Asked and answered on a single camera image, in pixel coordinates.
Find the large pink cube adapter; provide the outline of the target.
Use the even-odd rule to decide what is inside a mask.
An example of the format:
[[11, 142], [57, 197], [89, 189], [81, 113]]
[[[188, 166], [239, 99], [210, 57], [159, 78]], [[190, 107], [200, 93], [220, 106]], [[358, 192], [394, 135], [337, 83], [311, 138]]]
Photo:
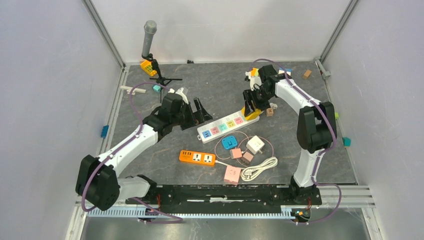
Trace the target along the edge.
[[242, 169], [240, 167], [228, 165], [224, 174], [224, 183], [237, 186], [239, 184], [240, 174]]

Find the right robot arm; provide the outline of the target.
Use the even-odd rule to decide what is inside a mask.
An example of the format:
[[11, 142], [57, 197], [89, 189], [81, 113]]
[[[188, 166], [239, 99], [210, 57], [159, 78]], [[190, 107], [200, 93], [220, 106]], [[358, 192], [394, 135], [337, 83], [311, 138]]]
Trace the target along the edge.
[[316, 194], [316, 175], [321, 159], [337, 140], [334, 105], [322, 102], [301, 89], [286, 73], [279, 73], [269, 64], [256, 73], [246, 72], [251, 88], [243, 91], [246, 120], [255, 119], [271, 107], [273, 97], [284, 100], [298, 115], [296, 138], [301, 147], [300, 159], [290, 179], [289, 199], [302, 204]]

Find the white cube socket adapter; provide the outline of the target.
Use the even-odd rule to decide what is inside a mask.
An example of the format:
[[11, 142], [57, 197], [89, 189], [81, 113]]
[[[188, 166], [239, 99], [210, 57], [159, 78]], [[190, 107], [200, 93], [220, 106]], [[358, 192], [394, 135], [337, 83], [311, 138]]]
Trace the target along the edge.
[[257, 153], [262, 152], [262, 148], [265, 146], [265, 143], [261, 140], [260, 137], [257, 135], [253, 136], [248, 142], [246, 143], [246, 148], [249, 152], [251, 152], [253, 155], [256, 155]]

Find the yellow cube socket adapter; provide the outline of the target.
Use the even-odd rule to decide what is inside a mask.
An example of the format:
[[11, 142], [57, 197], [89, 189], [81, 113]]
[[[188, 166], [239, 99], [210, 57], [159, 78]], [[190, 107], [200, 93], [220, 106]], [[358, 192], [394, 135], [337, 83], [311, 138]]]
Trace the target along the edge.
[[241, 109], [241, 113], [242, 113], [243, 118], [246, 121], [251, 121], [251, 120], [258, 118], [260, 116], [260, 114], [262, 113], [262, 111], [258, 108], [256, 108], [255, 110], [250, 110], [248, 107], [244, 106]]

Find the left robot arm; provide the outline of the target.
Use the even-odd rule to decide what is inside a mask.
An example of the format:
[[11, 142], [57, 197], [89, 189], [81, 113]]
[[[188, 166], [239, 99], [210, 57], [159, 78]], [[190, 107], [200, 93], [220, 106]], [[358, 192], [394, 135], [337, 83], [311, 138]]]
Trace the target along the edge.
[[124, 140], [115, 147], [94, 157], [85, 156], [80, 163], [75, 192], [94, 207], [105, 211], [116, 201], [138, 197], [145, 204], [153, 203], [157, 190], [146, 177], [120, 178], [122, 171], [143, 151], [154, 146], [168, 135], [173, 127], [182, 130], [195, 127], [212, 116], [203, 108], [200, 100], [194, 98], [196, 110], [193, 111], [185, 96], [168, 93], [161, 106], [150, 115]]

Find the white multicolour power strip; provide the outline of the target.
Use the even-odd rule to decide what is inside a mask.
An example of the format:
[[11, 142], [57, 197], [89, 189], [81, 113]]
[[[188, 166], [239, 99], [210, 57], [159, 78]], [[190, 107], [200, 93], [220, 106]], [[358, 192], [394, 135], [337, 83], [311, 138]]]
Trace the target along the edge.
[[244, 115], [242, 114], [242, 111], [239, 110], [225, 117], [213, 120], [210, 123], [198, 127], [196, 129], [197, 139], [203, 144], [206, 144], [211, 141], [222, 138], [226, 134], [235, 132], [237, 130], [240, 130], [241, 128], [251, 125], [259, 121], [259, 119], [260, 116], [257, 116], [254, 119], [246, 120]]

